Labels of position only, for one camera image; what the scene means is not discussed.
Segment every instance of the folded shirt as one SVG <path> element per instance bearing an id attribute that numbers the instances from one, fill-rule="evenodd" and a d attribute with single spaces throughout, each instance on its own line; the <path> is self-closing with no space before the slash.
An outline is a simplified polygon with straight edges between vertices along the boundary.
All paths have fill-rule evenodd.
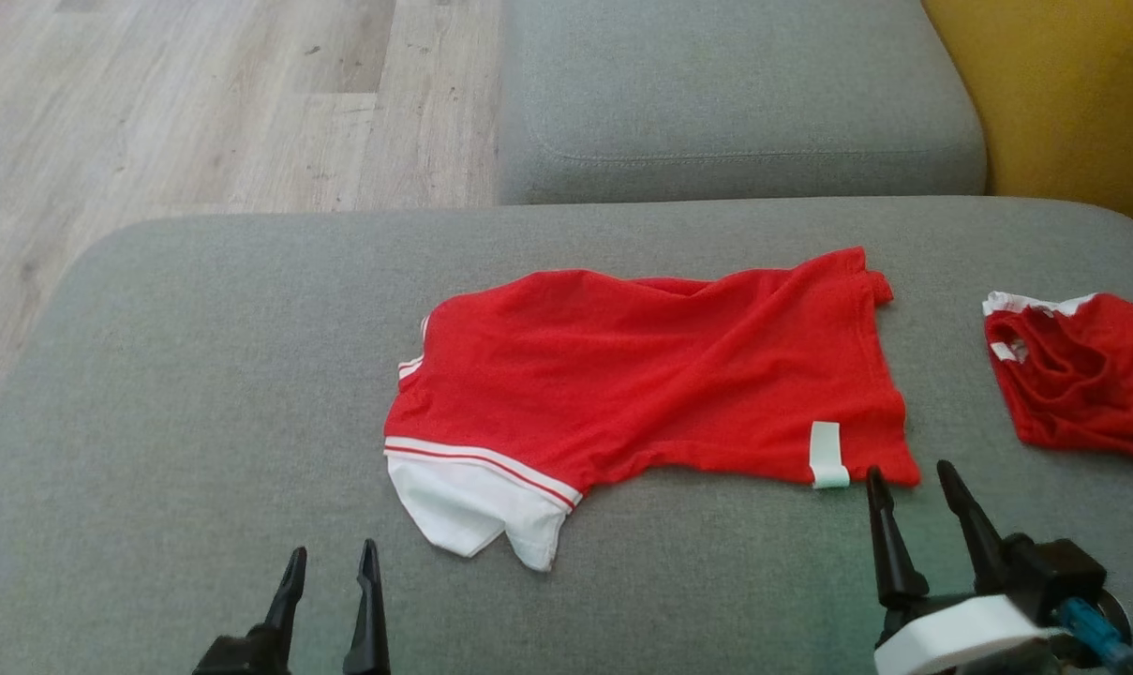
<path id="1" fill-rule="evenodd" d="M 689 465 L 816 487 L 912 486 L 904 404 L 861 248 L 721 281 L 542 272 L 438 305 L 385 426 L 404 507 L 470 556 L 506 531 L 550 567 L 591 487 Z"/>
<path id="2" fill-rule="evenodd" d="M 1016 436 L 1133 456 L 1133 304 L 1107 293 L 1043 302 L 990 293 L 990 360 Z"/>

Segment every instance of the blue cable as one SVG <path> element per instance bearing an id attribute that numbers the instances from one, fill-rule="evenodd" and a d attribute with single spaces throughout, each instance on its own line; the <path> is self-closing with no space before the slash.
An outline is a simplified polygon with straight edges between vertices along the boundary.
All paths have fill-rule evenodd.
<path id="1" fill-rule="evenodd" d="M 1093 650 L 1107 672 L 1114 675 L 1133 673 L 1133 649 L 1124 644 L 1119 631 L 1090 603 L 1081 598 L 1067 599 L 1058 607 L 1058 621 L 1075 640 Z"/>

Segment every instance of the black robotic claw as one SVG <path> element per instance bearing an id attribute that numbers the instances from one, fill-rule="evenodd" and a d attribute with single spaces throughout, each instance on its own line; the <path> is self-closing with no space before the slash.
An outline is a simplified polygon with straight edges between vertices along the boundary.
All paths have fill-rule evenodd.
<path id="1" fill-rule="evenodd" d="M 998 595 L 1006 596 L 1030 623 L 1040 627 L 1066 623 L 1063 614 L 1072 607 L 1082 607 L 1083 614 L 1093 612 L 1100 623 L 1110 625 L 1114 636 L 1104 638 L 1106 642 L 1100 640 L 1102 635 L 1092 638 L 1080 629 L 1072 631 L 1079 640 L 1050 641 L 1055 656 L 1076 667 L 1096 667 L 1100 661 L 1107 666 L 1110 661 L 1101 658 L 1091 646 L 1111 648 L 1115 643 L 1119 648 L 1132 644 L 1127 616 L 1104 589 L 1107 571 L 1100 563 L 1071 539 L 1037 544 L 1020 532 L 1000 539 L 953 464 L 944 460 L 937 462 L 937 475 L 945 503 L 962 527 L 973 566 L 973 593 L 929 596 L 929 582 L 912 565 L 908 546 L 900 535 L 892 512 L 895 509 L 892 493 L 878 467 L 871 467 L 866 484 L 870 501 L 870 538 L 875 548 L 878 603 L 886 607 L 877 646 L 883 646 L 918 618 L 979 596 Z"/>
<path id="2" fill-rule="evenodd" d="M 391 672 L 387 657 L 387 623 L 382 614 L 382 576 L 378 575 L 378 550 L 373 539 L 361 546 L 357 565 L 357 584 L 361 599 L 357 606 L 353 641 L 344 655 L 344 675 L 386 675 Z"/>
<path id="3" fill-rule="evenodd" d="M 895 499 L 877 465 L 866 478 L 866 496 L 870 501 L 870 535 L 875 541 L 875 576 L 878 580 L 878 603 L 887 609 L 901 609 L 929 595 L 929 581 L 917 572 L 908 555 L 900 524 L 895 521 Z"/>
<path id="4" fill-rule="evenodd" d="M 1007 565 L 1000 554 L 1003 541 L 990 518 L 982 512 L 973 495 L 970 494 L 961 476 L 953 469 L 951 462 L 937 462 L 937 476 L 945 493 L 945 503 L 962 524 L 962 537 L 965 548 L 970 552 L 970 564 L 973 566 L 973 592 L 980 596 L 1002 593 L 1007 576 Z"/>
<path id="5" fill-rule="evenodd" d="M 266 618 L 254 625 L 245 638 L 221 635 L 203 655 L 193 675 L 289 675 L 291 630 L 296 624 L 296 604 L 304 597 L 308 552 L 291 552 L 283 580 L 270 603 Z"/>

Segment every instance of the red stripe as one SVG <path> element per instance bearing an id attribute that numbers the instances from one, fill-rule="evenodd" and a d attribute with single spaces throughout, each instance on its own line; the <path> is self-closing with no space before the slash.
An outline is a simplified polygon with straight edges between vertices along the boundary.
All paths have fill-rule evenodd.
<path id="1" fill-rule="evenodd" d="M 528 478 L 525 478 L 523 476 L 520 476 L 517 471 L 512 471 L 511 469 L 509 469 L 509 467 L 505 467 L 505 465 L 501 464 L 501 462 L 494 461 L 493 459 L 489 459 L 489 458 L 478 456 L 478 455 L 431 453 L 431 452 L 428 452 L 428 450 L 395 448 L 395 447 L 393 447 L 393 445 L 383 445 L 383 447 L 385 447 L 387 450 L 391 450 L 391 452 L 394 452 L 394 453 L 411 453 L 414 455 L 427 455 L 427 456 L 431 456 L 431 458 L 477 459 L 477 460 L 482 460 L 482 461 L 487 462 L 487 464 L 489 464 L 489 465 L 496 465 L 496 467 L 499 467 L 499 469 L 503 469 L 504 471 L 509 471 L 509 473 L 511 473 L 512 476 L 519 478 L 520 480 L 523 480 L 529 486 L 537 487 L 540 492 L 548 493 L 550 495 L 553 495 L 553 496 L 557 497 L 568 507 L 570 507 L 571 510 L 574 510 L 574 503 L 572 503 L 572 501 L 570 501 L 569 498 L 566 498 L 565 495 L 562 495 L 561 493 L 559 493 L 556 490 L 553 490 L 553 488 L 542 486 L 542 484 L 537 482 L 536 480 L 530 480 Z"/>

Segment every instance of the sofa cushion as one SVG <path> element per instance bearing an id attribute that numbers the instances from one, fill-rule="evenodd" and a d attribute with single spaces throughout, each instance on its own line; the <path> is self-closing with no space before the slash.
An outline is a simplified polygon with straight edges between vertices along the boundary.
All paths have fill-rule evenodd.
<path id="1" fill-rule="evenodd" d="M 980 197 L 571 205 L 135 225 L 74 266 L 0 400 L 0 674 L 189 673 L 308 546 L 292 670 L 335 673 L 361 538 L 397 673 L 867 673 L 866 495 L 687 470 L 600 488 L 553 572 L 429 546 L 382 455 L 395 364 L 449 296 L 534 270 L 716 277 L 863 245 L 925 475 L 896 490 L 935 591 L 972 573 L 935 462 L 998 529 L 1072 537 L 1133 617 L 1133 461 L 1022 447 L 991 290 L 1133 301 L 1133 222 Z M 763 424 L 770 422 L 768 411 Z"/>
<path id="2" fill-rule="evenodd" d="M 506 0 L 502 204 L 980 194 L 910 0 Z"/>

